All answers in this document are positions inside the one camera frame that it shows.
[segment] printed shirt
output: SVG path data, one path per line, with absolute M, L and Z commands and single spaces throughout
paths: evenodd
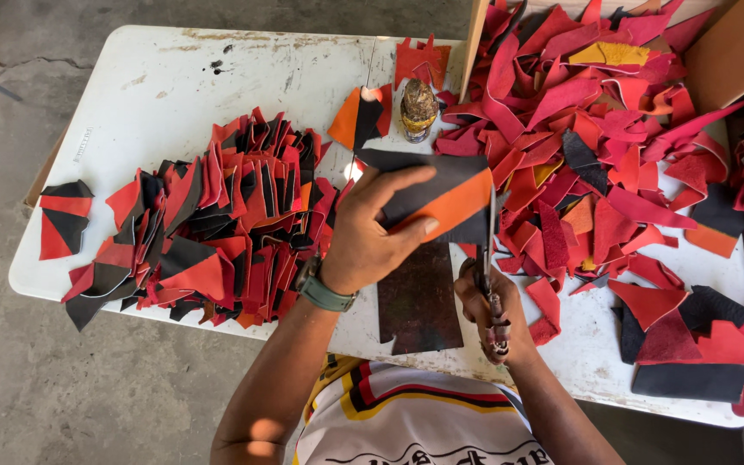
M 506 386 L 329 354 L 293 465 L 543 465 Z

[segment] left hand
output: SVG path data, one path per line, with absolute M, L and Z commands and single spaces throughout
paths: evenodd
M 398 268 L 438 227 L 438 220 L 421 217 L 396 234 L 389 234 L 377 218 L 396 190 L 426 182 L 435 174 L 433 166 L 389 173 L 366 168 L 338 207 L 332 245 L 320 268 L 321 282 L 337 294 L 351 295 Z

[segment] cardboard box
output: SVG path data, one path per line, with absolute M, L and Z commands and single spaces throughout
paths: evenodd
M 724 109 L 744 95 L 744 0 L 685 53 L 690 91 L 699 114 Z
M 48 158 L 47 160 L 45 160 L 45 163 L 42 164 L 41 169 L 39 169 L 39 173 L 36 174 L 36 179 L 33 180 L 33 184 L 31 184 L 31 188 L 28 189 L 27 195 L 25 196 L 25 199 L 22 201 L 28 207 L 31 207 L 31 208 L 36 207 L 36 202 L 39 201 L 39 193 L 42 192 L 42 189 L 45 187 L 45 181 L 47 181 L 48 179 L 48 173 L 50 173 L 50 167 L 54 165 L 54 161 L 56 160 L 56 154 L 59 153 L 59 147 L 62 145 L 62 141 L 65 140 L 65 134 L 68 133 L 68 126 L 70 126 L 70 123 L 68 123 L 65 126 L 65 129 L 62 130 L 62 134 L 59 134 L 59 139 L 56 139 L 54 148 L 50 149 L 50 155 L 48 155 Z

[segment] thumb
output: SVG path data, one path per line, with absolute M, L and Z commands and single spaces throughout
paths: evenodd
M 437 228 L 439 222 L 434 217 L 421 217 L 409 223 L 407 227 L 398 231 L 393 238 L 401 242 L 410 253 L 421 245 L 421 241 Z

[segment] striped trim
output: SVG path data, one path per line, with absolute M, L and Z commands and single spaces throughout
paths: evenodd
M 370 419 L 395 399 L 431 399 L 467 407 L 480 413 L 516 411 L 503 394 L 465 394 L 432 386 L 408 384 L 375 396 L 369 385 L 369 362 L 364 362 L 341 378 L 341 407 L 347 419 Z

